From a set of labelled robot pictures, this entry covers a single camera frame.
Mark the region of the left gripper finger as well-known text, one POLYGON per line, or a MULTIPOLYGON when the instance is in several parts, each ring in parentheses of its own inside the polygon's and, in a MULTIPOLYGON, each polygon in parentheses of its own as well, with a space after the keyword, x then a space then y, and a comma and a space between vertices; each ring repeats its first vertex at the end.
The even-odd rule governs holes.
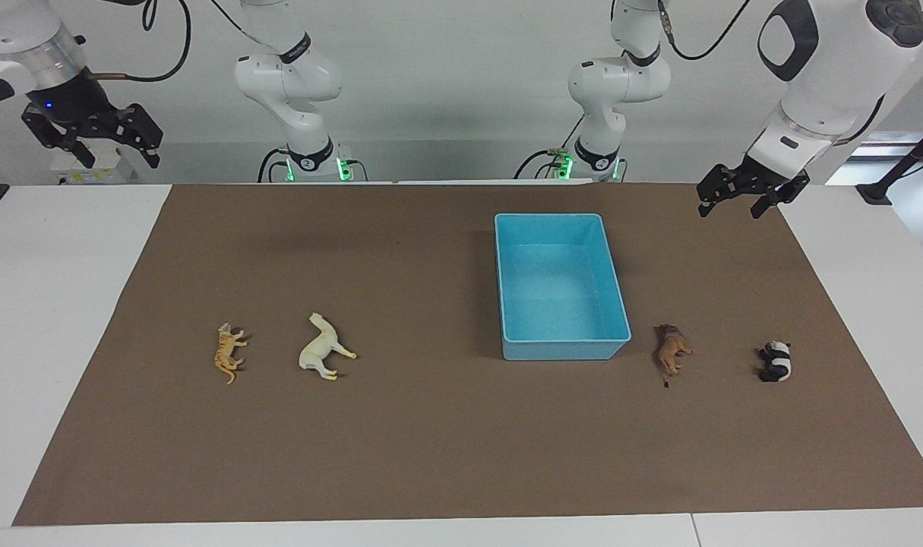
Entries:
POLYGON ((780 204, 790 204, 808 186, 808 178, 794 178, 777 189, 767 188, 762 197, 750 208, 753 219, 761 218, 770 208, 780 204))
POLYGON ((738 170, 729 169, 722 163, 718 163, 705 174, 700 183, 695 186, 700 199, 697 210, 701 218, 707 218, 719 202, 735 197, 736 177, 738 177, 738 170))

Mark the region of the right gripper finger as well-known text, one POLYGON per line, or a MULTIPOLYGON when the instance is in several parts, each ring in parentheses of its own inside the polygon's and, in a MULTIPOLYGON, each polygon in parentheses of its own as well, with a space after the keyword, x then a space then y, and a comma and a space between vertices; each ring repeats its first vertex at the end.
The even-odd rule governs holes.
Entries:
POLYGON ((61 149, 64 152, 71 153, 86 169, 94 167, 96 158, 85 144, 79 141, 75 128, 71 127, 62 134, 58 131, 57 125, 46 118, 35 105, 24 107, 24 111, 21 113, 21 121, 45 148, 61 149))
POLYGON ((163 130, 141 104, 134 103, 119 111, 119 136, 124 145, 141 153, 151 169, 158 169, 163 130))

